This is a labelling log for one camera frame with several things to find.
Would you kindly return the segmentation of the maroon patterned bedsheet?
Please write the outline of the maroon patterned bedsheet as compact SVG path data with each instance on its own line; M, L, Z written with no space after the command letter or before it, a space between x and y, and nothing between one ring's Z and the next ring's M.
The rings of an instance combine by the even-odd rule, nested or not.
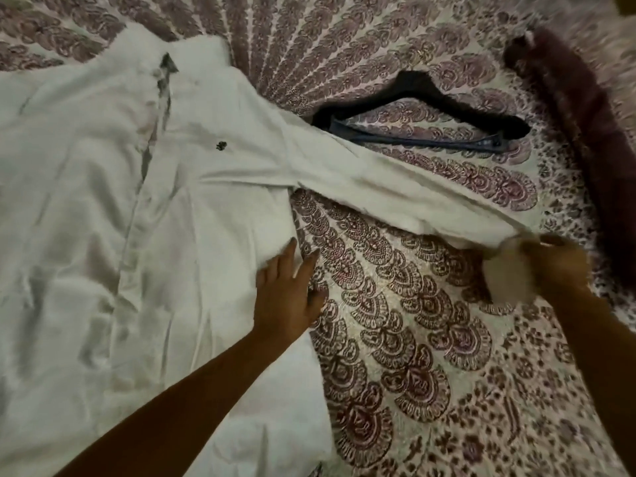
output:
M359 146L504 208L538 210L536 231L594 243L572 150L499 58L507 34L536 19L530 8L541 19L552 7L570 4L0 0L0 72L86 63L135 23L165 42L223 38L258 95L309 125L323 103L367 95L400 71L426 71L446 93L494 88L531 126L516 151ZM323 316L240 400L186 477L628 477L545 302L488 304L479 252L309 189L289 196L297 258L320 252Z

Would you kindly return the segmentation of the maroon folded garment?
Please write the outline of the maroon folded garment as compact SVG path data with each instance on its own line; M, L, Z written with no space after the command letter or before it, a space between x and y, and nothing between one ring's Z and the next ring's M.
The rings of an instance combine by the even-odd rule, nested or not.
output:
M546 28L511 39L506 66L539 83L578 156L610 264L636 292L636 147L620 127L600 74Z

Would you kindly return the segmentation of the black clothes hanger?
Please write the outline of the black clothes hanger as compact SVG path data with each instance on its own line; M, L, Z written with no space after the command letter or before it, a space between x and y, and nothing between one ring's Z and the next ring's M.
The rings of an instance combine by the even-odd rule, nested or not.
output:
M503 156L530 135L507 95L490 87L446 93L426 71L400 71L367 95L323 103L310 125L358 145Z

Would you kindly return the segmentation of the person's right forearm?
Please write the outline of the person's right forearm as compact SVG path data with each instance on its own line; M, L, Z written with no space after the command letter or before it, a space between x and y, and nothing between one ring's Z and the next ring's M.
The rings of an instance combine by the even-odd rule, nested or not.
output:
M636 333L586 286L540 294L553 307L616 454L636 477Z

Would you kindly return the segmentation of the person's right hand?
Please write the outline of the person's right hand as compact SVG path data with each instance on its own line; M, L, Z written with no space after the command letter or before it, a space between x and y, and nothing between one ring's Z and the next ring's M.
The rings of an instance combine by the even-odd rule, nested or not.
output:
M520 249L529 262L537 293L547 302L591 293L588 253L577 243L544 234L521 239Z

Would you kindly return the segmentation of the white shirt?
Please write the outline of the white shirt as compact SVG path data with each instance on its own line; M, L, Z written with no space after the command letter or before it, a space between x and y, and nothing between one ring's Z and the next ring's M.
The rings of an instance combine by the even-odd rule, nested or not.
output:
M0 477L52 477L246 335L298 188L459 247L539 227L276 107L219 36L133 23L0 72Z

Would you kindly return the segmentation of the person's left hand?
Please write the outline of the person's left hand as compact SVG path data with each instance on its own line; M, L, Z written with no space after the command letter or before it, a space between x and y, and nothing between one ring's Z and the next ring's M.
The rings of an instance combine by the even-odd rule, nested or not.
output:
M281 348L289 347L313 325L306 321L305 307L308 292L318 290L309 285L319 253L313 252L296 266L297 245L297 239L291 238L256 274L254 332Z

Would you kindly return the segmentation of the person's left forearm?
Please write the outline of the person's left forearm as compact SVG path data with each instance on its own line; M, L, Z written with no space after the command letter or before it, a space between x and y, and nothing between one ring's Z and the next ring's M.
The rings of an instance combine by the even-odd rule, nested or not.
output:
M246 337L132 413L53 477L183 477L257 378L305 331Z

